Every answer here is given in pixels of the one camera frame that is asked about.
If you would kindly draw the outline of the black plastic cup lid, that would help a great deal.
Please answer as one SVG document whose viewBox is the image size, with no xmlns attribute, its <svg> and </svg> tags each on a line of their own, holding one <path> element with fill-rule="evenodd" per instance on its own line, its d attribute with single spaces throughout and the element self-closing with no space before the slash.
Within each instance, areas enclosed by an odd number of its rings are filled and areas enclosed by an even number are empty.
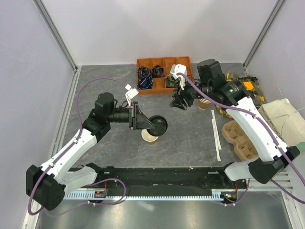
<svg viewBox="0 0 305 229">
<path fill-rule="evenodd" d="M 168 128 L 166 119 L 161 115 L 154 115 L 149 120 L 155 125 L 155 128 L 148 129 L 148 133 L 152 136 L 162 136 Z"/>
</svg>

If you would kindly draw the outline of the brown paper coffee cup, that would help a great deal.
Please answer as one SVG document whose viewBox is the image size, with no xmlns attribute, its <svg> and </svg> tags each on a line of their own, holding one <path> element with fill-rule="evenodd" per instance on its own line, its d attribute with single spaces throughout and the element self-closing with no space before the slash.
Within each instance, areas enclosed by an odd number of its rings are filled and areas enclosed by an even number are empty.
<svg viewBox="0 0 305 229">
<path fill-rule="evenodd" d="M 141 131 L 141 136 L 143 140 L 149 145 L 154 145 L 159 138 L 158 136 L 153 136 L 149 134 L 146 129 Z"/>
</svg>

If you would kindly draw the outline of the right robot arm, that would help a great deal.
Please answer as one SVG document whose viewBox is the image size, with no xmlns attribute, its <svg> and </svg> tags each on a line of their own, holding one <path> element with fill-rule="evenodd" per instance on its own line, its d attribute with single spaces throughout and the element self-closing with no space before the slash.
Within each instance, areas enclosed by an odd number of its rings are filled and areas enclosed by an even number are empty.
<svg viewBox="0 0 305 229">
<path fill-rule="evenodd" d="M 239 80 L 228 81 L 220 63 L 215 59 L 199 63 L 199 83 L 187 76 L 187 67 L 174 64 L 169 76 L 178 80 L 173 91 L 171 107 L 186 110 L 194 99 L 205 98 L 223 108 L 248 136 L 258 157 L 249 161 L 231 163 L 218 176 L 222 187 L 228 188 L 236 180 L 253 178 L 266 184 L 300 155 L 296 146 L 288 146 L 271 129 L 256 109 L 249 92 Z"/>
</svg>

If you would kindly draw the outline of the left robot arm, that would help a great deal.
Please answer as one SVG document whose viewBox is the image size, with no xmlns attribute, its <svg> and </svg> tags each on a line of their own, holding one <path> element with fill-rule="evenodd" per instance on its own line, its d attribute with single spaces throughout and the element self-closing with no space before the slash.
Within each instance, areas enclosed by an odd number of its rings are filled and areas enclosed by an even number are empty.
<svg viewBox="0 0 305 229">
<path fill-rule="evenodd" d="M 129 108 L 116 108 L 116 102 L 111 93 L 99 94 L 94 108 L 81 123 L 76 135 L 41 166 L 31 165 L 27 169 L 26 194 L 30 197 L 28 211 L 31 215 L 34 215 L 31 210 L 32 201 L 51 211 L 67 194 L 87 185 L 101 187 L 104 184 L 104 175 L 93 167 L 84 166 L 73 173 L 68 171 L 110 131 L 111 123 L 128 123 L 132 130 L 146 130 L 154 137 L 162 135 L 155 118 L 147 118 L 140 111 L 137 102 L 129 104 Z"/>
</svg>

